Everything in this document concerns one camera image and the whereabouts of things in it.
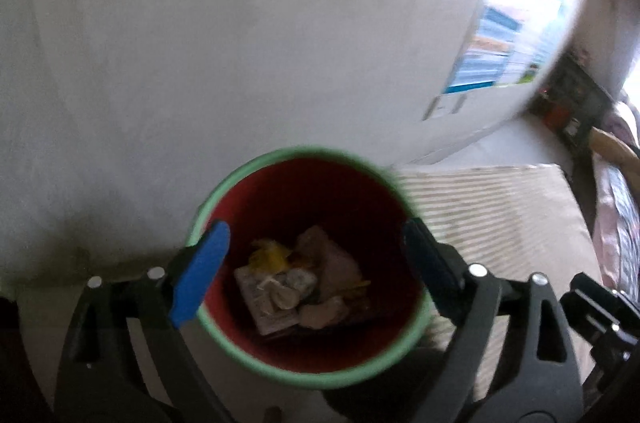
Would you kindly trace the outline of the small yellow gold wrapper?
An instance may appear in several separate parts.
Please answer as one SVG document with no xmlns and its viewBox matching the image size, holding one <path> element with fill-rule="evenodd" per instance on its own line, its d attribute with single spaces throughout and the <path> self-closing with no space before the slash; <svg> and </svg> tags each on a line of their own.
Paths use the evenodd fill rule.
<svg viewBox="0 0 640 423">
<path fill-rule="evenodd" d="M 256 275 L 277 275 L 290 269 L 288 257 L 291 251 L 273 240 L 257 240 L 253 243 L 248 266 Z"/>
</svg>

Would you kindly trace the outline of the pink wrapper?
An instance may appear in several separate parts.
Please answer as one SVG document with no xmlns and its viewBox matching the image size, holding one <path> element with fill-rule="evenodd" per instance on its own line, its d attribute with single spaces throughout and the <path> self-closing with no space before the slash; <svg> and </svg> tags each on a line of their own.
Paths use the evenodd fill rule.
<svg viewBox="0 0 640 423">
<path fill-rule="evenodd" d="M 363 278 L 356 259 L 337 247 L 320 227 L 311 227 L 298 238 L 296 255 L 303 268 L 318 278 L 314 292 L 300 302 L 299 325 L 322 330 L 369 315 L 370 282 Z"/>
</svg>

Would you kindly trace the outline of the white chart wall poster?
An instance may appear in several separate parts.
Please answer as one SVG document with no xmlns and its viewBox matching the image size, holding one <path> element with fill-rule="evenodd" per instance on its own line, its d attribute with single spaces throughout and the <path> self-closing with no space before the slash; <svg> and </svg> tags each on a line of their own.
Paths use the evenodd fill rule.
<svg viewBox="0 0 640 423">
<path fill-rule="evenodd" d="M 548 44 L 558 9 L 558 1 L 551 0 L 523 10 L 518 18 L 521 29 L 515 35 L 508 61 L 497 81 L 499 87 L 518 84 L 531 65 L 540 65 L 540 53 Z"/>
</svg>

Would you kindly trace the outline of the red bin with green rim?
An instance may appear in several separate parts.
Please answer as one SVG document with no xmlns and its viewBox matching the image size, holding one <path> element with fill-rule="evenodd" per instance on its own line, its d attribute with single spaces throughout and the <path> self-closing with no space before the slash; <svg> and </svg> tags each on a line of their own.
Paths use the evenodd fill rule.
<svg viewBox="0 0 640 423">
<path fill-rule="evenodd" d="M 351 154 L 294 147 L 239 167 L 196 211 L 230 240 L 198 319 L 232 359 L 269 380 L 335 389 L 375 377 L 433 317 L 404 244 L 413 208 L 397 180 Z"/>
</svg>

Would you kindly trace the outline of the green chart wall poster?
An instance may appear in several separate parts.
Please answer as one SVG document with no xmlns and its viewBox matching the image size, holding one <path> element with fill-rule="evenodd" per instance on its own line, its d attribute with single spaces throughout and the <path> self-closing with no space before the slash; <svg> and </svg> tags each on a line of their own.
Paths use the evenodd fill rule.
<svg viewBox="0 0 640 423">
<path fill-rule="evenodd" d="M 524 72 L 520 76 L 520 78 L 516 81 L 516 84 L 528 84 L 535 81 L 536 77 L 540 73 L 540 71 L 547 65 L 549 59 L 548 54 L 538 53 L 536 54 L 531 61 L 529 61 L 526 66 Z"/>
</svg>

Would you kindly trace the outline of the blue pinyin wall poster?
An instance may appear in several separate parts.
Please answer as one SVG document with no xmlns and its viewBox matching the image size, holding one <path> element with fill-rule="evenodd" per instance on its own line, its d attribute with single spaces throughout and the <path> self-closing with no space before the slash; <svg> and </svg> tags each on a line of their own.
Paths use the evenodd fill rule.
<svg viewBox="0 0 640 423">
<path fill-rule="evenodd" d="M 445 94 L 494 85 L 511 58 L 522 24 L 492 6 L 485 6 L 471 41 L 454 63 Z"/>
</svg>

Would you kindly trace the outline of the white strawberry carton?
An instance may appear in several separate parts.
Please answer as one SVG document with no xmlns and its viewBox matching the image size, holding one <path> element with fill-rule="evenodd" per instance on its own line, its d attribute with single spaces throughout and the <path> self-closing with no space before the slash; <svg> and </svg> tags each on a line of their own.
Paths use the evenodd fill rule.
<svg viewBox="0 0 640 423">
<path fill-rule="evenodd" d="M 259 287 L 259 281 L 250 267 L 235 269 L 233 275 L 260 336 L 274 336 L 298 325 L 297 311 L 278 307 L 270 292 L 265 287 Z"/>
</svg>

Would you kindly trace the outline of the striped woven table mat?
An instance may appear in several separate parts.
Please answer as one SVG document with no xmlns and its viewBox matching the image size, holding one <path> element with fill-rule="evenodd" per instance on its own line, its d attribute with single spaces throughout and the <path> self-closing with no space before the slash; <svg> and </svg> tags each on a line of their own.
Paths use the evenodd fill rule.
<svg viewBox="0 0 640 423">
<path fill-rule="evenodd" d="M 582 212 L 555 164 L 393 172 L 434 237 L 469 264 L 524 281 L 540 271 L 562 296 L 578 273 L 601 278 Z"/>
</svg>

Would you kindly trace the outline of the dark wooden shelf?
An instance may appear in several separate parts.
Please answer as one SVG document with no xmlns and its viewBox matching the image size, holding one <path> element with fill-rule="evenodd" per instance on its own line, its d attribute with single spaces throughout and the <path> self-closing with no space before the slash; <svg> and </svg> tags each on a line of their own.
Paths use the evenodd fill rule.
<svg viewBox="0 0 640 423">
<path fill-rule="evenodd" d="M 587 150 L 591 128 L 600 128 L 613 99 L 570 55 L 563 55 L 530 102 L 528 111 L 573 156 Z"/>
</svg>

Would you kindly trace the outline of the beige silver wrapper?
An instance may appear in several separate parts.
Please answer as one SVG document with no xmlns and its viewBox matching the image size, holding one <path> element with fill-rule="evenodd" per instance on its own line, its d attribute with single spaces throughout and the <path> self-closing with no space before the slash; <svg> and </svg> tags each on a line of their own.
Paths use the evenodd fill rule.
<svg viewBox="0 0 640 423">
<path fill-rule="evenodd" d="M 291 268 L 269 277 L 265 283 L 271 301 L 282 310 L 294 309 L 317 287 L 318 278 L 305 268 Z"/>
</svg>

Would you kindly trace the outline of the white wall socket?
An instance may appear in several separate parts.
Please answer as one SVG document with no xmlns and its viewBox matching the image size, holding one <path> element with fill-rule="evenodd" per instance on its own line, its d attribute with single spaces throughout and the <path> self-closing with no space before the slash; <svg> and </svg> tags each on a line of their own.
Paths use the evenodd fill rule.
<svg viewBox="0 0 640 423">
<path fill-rule="evenodd" d="M 426 109 L 423 121 L 437 119 L 456 114 L 460 111 L 466 100 L 465 94 L 443 94 L 437 96 Z"/>
</svg>

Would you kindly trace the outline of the bed with plaid sheet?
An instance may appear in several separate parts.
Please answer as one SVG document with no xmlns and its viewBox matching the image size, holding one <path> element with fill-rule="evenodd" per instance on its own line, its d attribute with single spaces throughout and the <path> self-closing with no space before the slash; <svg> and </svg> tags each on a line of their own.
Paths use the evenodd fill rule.
<svg viewBox="0 0 640 423">
<path fill-rule="evenodd" d="M 639 157 L 639 112 L 616 102 L 601 131 L 612 134 Z M 639 299 L 639 172 L 608 163 L 592 150 L 596 217 L 592 242 L 603 283 Z"/>
</svg>

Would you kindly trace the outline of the brown plush toy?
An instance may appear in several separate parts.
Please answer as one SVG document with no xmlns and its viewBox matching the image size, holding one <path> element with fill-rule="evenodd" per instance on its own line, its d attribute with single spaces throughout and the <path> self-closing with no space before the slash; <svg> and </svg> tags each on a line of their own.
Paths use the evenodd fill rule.
<svg viewBox="0 0 640 423">
<path fill-rule="evenodd" d="M 608 163 L 639 172 L 639 157 L 629 146 L 610 133 L 591 128 L 589 148 Z"/>
</svg>

